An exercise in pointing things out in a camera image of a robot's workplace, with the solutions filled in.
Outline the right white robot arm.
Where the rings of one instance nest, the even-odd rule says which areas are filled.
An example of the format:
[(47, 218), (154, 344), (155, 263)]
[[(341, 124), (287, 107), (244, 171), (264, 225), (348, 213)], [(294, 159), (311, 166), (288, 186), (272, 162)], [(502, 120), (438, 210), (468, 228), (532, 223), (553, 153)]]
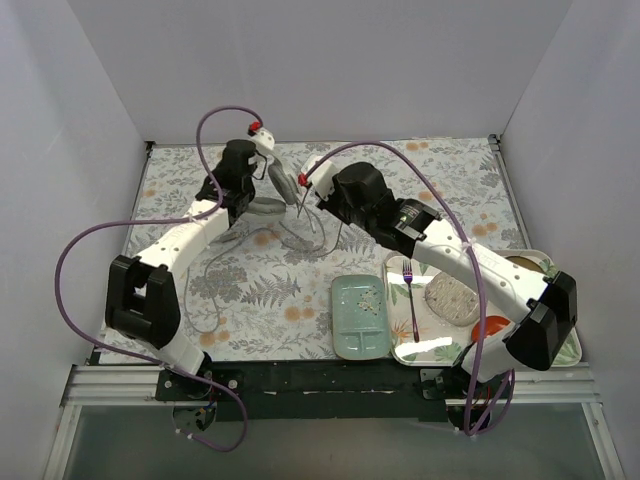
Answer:
[(452, 373), (454, 389), (475, 397), (489, 380), (518, 366), (548, 370), (577, 321), (577, 284), (568, 273), (523, 268), (488, 248), (464, 241), (452, 223), (416, 199), (401, 198), (372, 164), (342, 169), (331, 161), (305, 175), (318, 206), (367, 232), (380, 246), (448, 274), (497, 307), (510, 324), (468, 347)]

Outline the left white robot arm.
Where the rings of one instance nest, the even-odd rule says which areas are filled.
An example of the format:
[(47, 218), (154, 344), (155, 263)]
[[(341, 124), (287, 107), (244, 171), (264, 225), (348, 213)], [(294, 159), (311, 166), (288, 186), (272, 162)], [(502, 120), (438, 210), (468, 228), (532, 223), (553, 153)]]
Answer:
[(249, 140), (228, 141), (213, 170), (221, 190), (206, 179), (183, 223), (134, 257), (118, 256), (109, 268), (106, 325), (181, 369), (178, 387), (193, 400), (211, 392), (213, 377), (201, 367), (204, 352), (182, 331), (175, 280), (246, 212), (255, 198), (253, 157), (271, 155), (274, 147), (264, 129)]

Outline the white grey headphones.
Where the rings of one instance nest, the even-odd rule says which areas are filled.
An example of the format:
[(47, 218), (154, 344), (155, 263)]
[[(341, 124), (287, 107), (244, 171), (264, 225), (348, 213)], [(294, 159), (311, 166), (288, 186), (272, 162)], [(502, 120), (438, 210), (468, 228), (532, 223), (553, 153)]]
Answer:
[(274, 157), (266, 166), (266, 173), (280, 198), (256, 196), (242, 217), (259, 224), (271, 224), (285, 218), (288, 207), (300, 206), (300, 190), (297, 177), (287, 162)]

